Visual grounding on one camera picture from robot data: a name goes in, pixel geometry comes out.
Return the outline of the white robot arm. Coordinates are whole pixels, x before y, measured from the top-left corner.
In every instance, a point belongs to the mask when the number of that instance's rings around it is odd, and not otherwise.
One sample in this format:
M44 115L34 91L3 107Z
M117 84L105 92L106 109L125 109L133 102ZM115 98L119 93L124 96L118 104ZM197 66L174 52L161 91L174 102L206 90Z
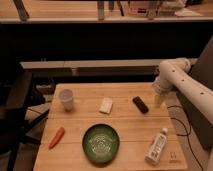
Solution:
M187 58L162 60L153 88L159 96L175 86L213 126L213 91L188 75L191 63Z

